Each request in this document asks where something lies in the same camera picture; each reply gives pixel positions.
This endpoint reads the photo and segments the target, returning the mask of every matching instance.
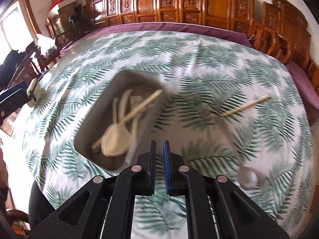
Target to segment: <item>window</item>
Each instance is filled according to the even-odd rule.
[[[19,2],[14,3],[8,11],[9,13],[0,23],[0,64],[3,63],[11,49],[22,52],[33,42],[21,13]]]

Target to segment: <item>carved wooden sofa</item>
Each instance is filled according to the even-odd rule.
[[[140,22],[176,22],[227,29],[253,38],[253,47],[302,67],[316,90],[319,67],[312,60],[307,21],[286,0],[264,2],[263,22],[254,19],[255,0],[86,0],[88,29]]]

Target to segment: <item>red object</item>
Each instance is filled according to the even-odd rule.
[[[62,0],[58,0],[58,1],[55,1],[54,3],[52,3],[51,6],[50,6],[50,11],[53,9],[54,6],[56,6],[60,2],[62,2]]]

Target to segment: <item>leaf-patterned bed sheet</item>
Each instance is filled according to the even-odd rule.
[[[159,73],[173,90],[154,123],[157,143],[169,140],[172,152],[186,164],[210,177],[225,174],[238,186],[240,167],[252,168],[258,185],[245,193],[290,235],[298,229],[309,207],[312,145],[301,98],[285,66],[239,44],[178,32],[103,36],[38,99],[27,121],[23,151],[55,208],[93,176],[114,175],[78,154],[73,141],[92,105],[123,69]],[[218,117],[263,95],[271,98]],[[132,236],[186,238],[185,214],[184,198],[165,193],[159,149],[155,195],[136,197]]]

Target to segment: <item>purple fabric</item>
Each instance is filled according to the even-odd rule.
[[[113,27],[102,28],[95,30],[94,33],[90,32],[82,39],[71,43],[67,48],[61,50],[60,54],[65,55],[71,48],[73,48],[80,41],[89,37],[99,37],[113,33],[130,32],[130,31],[146,31],[146,30],[163,30],[163,31],[175,31],[175,32],[186,32],[199,35],[205,35],[210,37],[216,37],[224,40],[228,40],[234,43],[244,45],[252,48],[246,35],[244,33],[224,30],[220,28],[213,28],[207,26],[200,26],[194,24],[183,24],[183,23],[134,23],[117,25]]]
[[[299,90],[301,98],[319,110],[319,97],[302,68],[292,61],[286,67]]]

